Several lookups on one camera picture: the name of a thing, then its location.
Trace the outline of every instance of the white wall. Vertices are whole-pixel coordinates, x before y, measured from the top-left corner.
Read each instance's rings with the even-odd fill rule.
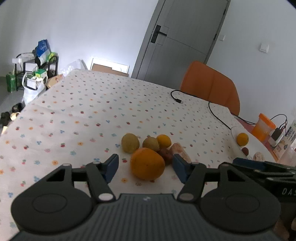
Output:
[[[292,122],[296,106],[296,9],[286,0],[231,0],[207,63],[237,87],[240,116],[257,121],[260,112]],[[260,52],[269,43],[267,54]],[[284,122],[277,117],[276,124]]]
[[[80,58],[129,65],[131,75],[158,0],[6,0],[0,6],[0,76],[48,39],[59,69]]]

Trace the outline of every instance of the red surface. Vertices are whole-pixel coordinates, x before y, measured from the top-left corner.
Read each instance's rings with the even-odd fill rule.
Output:
[[[248,123],[245,123],[243,120],[241,120],[241,119],[238,119],[238,118],[236,118],[238,121],[239,121],[239,123],[241,123],[242,124],[242,126],[249,132],[249,133],[251,133],[251,131],[253,130],[253,128],[254,128],[254,126],[253,125],[250,125],[250,124],[248,124]],[[275,154],[274,154],[274,152],[272,151],[273,150],[273,148],[270,146],[270,144],[269,144],[269,142],[268,142],[268,139],[270,138],[270,136],[268,135],[267,137],[266,137],[266,139],[262,142],[264,145],[265,145],[265,147],[267,148],[267,150],[271,153],[271,155],[272,155],[272,157],[274,158],[274,160],[277,162],[278,161],[278,159],[277,159],[277,157],[275,156]]]

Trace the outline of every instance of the black door handle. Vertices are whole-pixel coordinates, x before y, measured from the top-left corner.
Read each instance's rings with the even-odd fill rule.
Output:
[[[161,28],[160,25],[156,25],[155,30],[154,30],[154,33],[153,33],[152,38],[151,38],[151,43],[154,43],[155,44],[155,41],[157,39],[158,34],[162,34],[164,36],[167,36],[167,34],[165,34],[163,32],[160,32],[160,28]]]

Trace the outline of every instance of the white plate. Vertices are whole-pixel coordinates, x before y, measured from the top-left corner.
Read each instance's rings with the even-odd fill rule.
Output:
[[[239,146],[237,144],[237,136],[240,133],[246,133],[249,137],[249,142],[246,146]],[[231,128],[231,135],[232,150],[236,157],[252,160],[254,154],[259,151],[263,154],[265,161],[275,162],[269,150],[245,128],[234,126]],[[242,148],[244,147],[249,149],[249,155],[247,157],[242,152]]]

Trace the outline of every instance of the chair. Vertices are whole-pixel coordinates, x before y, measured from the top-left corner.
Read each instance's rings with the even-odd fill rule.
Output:
[[[228,107],[231,113],[239,115],[239,96],[232,80],[199,61],[190,64],[180,90]]]

